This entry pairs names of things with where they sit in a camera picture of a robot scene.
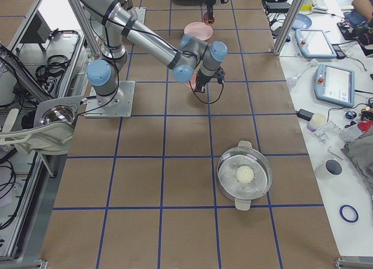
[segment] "keyboard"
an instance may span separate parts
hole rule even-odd
[[[326,13],[328,7],[325,4],[324,0],[311,0],[312,1],[312,11],[319,13]]]

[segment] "person's arm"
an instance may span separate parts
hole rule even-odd
[[[367,21],[372,19],[373,5],[371,0],[353,0],[352,5],[358,13],[367,19]]]

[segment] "blue tablet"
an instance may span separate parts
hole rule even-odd
[[[316,98],[347,108],[354,107],[355,74],[353,70],[321,64],[316,71]]]
[[[297,29],[295,40],[306,58],[336,58],[337,54],[323,30]]]

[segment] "pot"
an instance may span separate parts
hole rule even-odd
[[[250,209],[251,201],[264,196],[272,184],[269,161],[248,141],[227,150],[217,165],[217,184],[238,210]]]

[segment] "white table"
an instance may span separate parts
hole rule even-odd
[[[328,5],[328,13],[334,13],[343,16],[336,0],[325,0]],[[322,29],[328,31],[327,37],[332,44],[343,43],[346,40],[342,37],[336,25],[340,21],[337,16],[314,13],[309,15],[312,20],[310,29]],[[283,67],[285,77],[292,77],[300,73],[307,66],[310,59],[296,57],[300,52],[294,39],[294,32],[290,32],[291,41],[286,43],[280,54],[280,62]],[[361,48],[356,43],[348,43],[341,46],[345,50],[353,52],[352,58],[360,59],[366,72],[361,71],[361,64],[350,58],[345,59],[318,59],[320,63],[328,63],[335,66],[352,69],[355,71],[355,88],[358,90],[373,92],[373,81],[370,74],[373,73],[373,58],[366,58]],[[309,68],[298,81],[297,85],[290,91],[293,104],[296,110],[306,109],[313,113],[328,114],[329,108],[338,108],[338,105],[318,101],[314,94],[313,80],[317,66]],[[361,102],[367,102],[367,98],[373,97],[369,94],[355,94],[355,105]],[[359,112],[364,106],[358,107],[355,111]],[[348,110],[337,110],[330,112],[330,120],[337,126],[344,129],[349,121],[344,117]],[[344,142],[337,134],[328,133],[329,140],[324,144],[317,139],[306,127],[307,122],[299,119],[304,140],[309,152],[309,156],[314,169],[319,167],[328,158],[334,158],[327,151],[332,147],[332,152],[340,155],[343,161],[339,160],[343,172],[339,176],[330,177],[321,175],[316,171],[316,179],[328,214],[329,222],[338,246],[341,256],[373,256],[373,210],[372,201],[368,194],[363,180],[352,163],[343,155],[340,149]],[[359,214],[359,220],[353,224],[342,220],[339,214],[340,206],[349,204],[353,206]]]

